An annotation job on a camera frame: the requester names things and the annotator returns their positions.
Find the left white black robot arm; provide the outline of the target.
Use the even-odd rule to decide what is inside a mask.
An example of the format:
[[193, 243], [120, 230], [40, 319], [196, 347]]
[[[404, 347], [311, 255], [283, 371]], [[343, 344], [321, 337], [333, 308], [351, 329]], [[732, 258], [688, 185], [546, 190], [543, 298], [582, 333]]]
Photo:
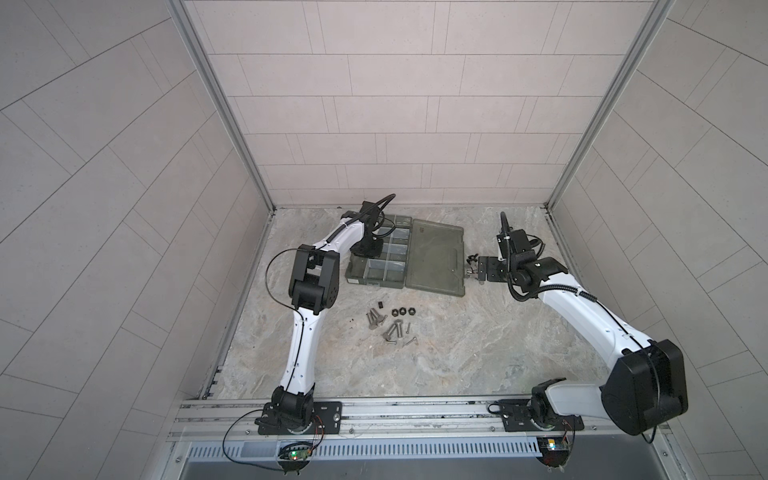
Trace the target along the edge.
[[357, 211], [345, 212], [335, 229], [312, 244], [301, 244], [295, 254], [288, 285], [293, 331], [283, 377], [256, 420], [262, 435], [287, 431], [302, 434], [312, 427], [316, 359], [322, 327], [340, 289], [340, 265], [351, 253], [374, 258], [383, 250], [384, 209], [396, 198], [391, 193], [376, 202], [365, 201]]

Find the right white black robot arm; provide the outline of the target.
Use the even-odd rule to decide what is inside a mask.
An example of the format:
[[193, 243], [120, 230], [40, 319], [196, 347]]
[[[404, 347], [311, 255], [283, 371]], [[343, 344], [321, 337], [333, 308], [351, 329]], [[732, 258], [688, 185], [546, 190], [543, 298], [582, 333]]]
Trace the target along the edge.
[[603, 384], [542, 382], [531, 391], [529, 411], [541, 430], [568, 417], [610, 420], [621, 431], [642, 435], [689, 409], [684, 356], [670, 340], [656, 341], [615, 315], [588, 292], [544, 243], [500, 217], [497, 256], [477, 258], [481, 282], [503, 283], [518, 302], [540, 300], [586, 339], [609, 369]]

